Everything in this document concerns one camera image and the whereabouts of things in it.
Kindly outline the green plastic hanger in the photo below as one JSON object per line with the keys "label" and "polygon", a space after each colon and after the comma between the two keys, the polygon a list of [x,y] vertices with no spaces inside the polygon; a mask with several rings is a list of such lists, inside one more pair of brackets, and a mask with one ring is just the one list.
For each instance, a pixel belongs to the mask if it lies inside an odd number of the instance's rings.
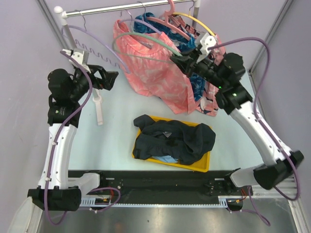
{"label": "green plastic hanger", "polygon": [[142,33],[143,27],[135,23],[135,32],[130,32],[127,22],[121,22],[118,19],[113,26],[113,42],[114,51],[123,56],[126,60],[133,57],[134,60],[154,60],[157,62],[171,63],[172,55],[181,56],[180,50],[175,44],[162,32]]}

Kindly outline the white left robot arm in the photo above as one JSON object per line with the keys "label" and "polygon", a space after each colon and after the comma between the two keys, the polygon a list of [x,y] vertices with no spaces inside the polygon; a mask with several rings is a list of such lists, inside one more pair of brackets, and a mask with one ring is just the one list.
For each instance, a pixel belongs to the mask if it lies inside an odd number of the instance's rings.
{"label": "white left robot arm", "polygon": [[111,90],[117,71],[107,71],[99,65],[88,65],[88,77],[79,68],[70,74],[58,68],[48,75],[49,96],[49,146],[38,185],[29,189],[27,196],[42,210],[76,211],[82,196],[93,190],[102,194],[107,181],[98,173],[87,173],[73,182],[69,181],[68,168],[71,146],[79,125],[81,105],[79,100],[92,89]]}

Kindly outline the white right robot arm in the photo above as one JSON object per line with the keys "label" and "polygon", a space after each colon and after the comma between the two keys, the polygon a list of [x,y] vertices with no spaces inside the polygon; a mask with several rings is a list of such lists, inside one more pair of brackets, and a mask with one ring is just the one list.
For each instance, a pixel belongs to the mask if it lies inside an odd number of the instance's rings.
{"label": "white right robot arm", "polygon": [[227,53],[219,65],[205,58],[198,62],[196,50],[173,55],[173,61],[188,77],[193,73],[218,87],[217,105],[232,117],[246,132],[261,155],[263,163],[249,168],[238,168],[224,182],[230,195],[237,194],[242,186],[258,184],[266,190],[294,174],[304,160],[301,151],[293,151],[276,135],[264,118],[254,110],[254,102],[240,79],[246,70],[243,59],[236,53]]}

